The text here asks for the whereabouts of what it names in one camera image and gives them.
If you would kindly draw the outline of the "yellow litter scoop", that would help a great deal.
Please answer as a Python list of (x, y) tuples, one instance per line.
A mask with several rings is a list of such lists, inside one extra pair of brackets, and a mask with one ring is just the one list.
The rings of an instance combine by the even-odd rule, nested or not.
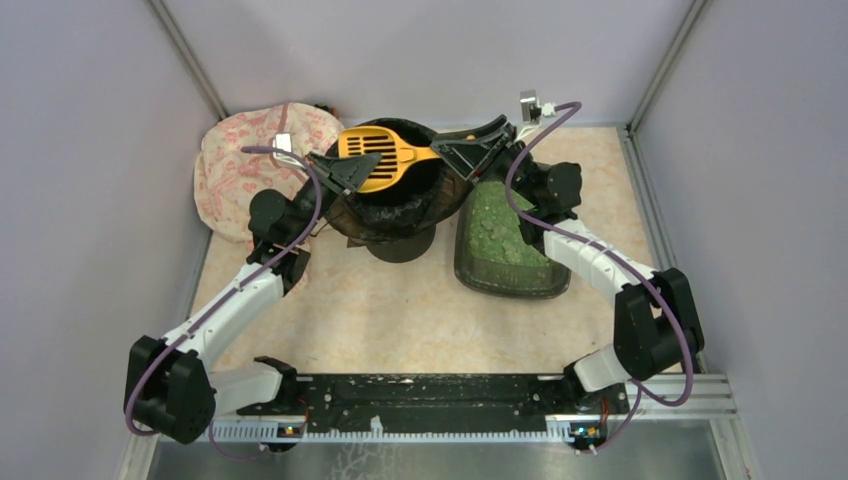
[(378, 154), (380, 160), (358, 192), (364, 195), (421, 193), (440, 181), (447, 167), (431, 147), (440, 133), (417, 123), (376, 123), (350, 127), (336, 141), (340, 158)]

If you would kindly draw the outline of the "black trash bin with bag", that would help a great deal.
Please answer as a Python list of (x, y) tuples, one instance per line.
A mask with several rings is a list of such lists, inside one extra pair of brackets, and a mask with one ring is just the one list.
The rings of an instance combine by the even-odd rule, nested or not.
[(417, 242), (419, 251), (403, 256), (411, 261), (427, 251), (423, 234), (458, 212), (472, 191), (473, 184), (444, 161), (426, 160), (409, 167), (390, 188), (337, 198), (325, 220), (347, 238), (349, 248), (375, 248), (381, 260), (386, 251)]

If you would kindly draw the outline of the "dark grey litter box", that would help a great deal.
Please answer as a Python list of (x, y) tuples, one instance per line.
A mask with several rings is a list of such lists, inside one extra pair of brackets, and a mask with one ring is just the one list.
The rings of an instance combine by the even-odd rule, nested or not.
[(460, 211), (454, 273), (474, 291), (534, 300), (565, 293), (571, 279), (567, 268), (524, 242), (498, 181), (478, 184)]

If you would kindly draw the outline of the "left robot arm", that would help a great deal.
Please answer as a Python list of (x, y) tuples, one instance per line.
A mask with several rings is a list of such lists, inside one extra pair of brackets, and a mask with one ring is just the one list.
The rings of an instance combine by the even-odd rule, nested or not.
[(310, 260), (302, 243), (338, 198), (364, 185), (381, 159), (378, 153), (310, 153), (295, 159), (309, 179), (293, 198), (273, 188), (254, 195), (254, 248), (234, 279), (162, 337), (142, 336), (132, 345), (123, 407), (131, 433), (190, 444), (221, 416), (276, 402), (297, 407), (296, 371), (283, 362), (259, 358), (237, 369), (213, 368), (246, 327), (298, 283)]

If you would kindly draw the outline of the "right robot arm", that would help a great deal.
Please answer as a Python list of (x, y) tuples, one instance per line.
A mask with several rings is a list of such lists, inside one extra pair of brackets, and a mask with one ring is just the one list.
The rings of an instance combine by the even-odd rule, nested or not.
[(664, 271), (623, 255), (578, 219), (582, 171), (578, 164), (540, 164), (531, 151), (543, 139), (519, 139), (500, 116), (477, 129), (438, 133), (431, 149), (463, 178), (496, 178), (507, 203), (518, 215), (523, 240), (548, 259), (566, 267), (613, 307), (613, 340), (574, 361), (563, 371), (566, 392), (581, 399), (612, 385), (631, 381), (638, 388), (667, 368), (680, 364), (681, 394), (650, 398), (680, 406), (694, 387), (694, 355), (704, 337), (686, 275)]

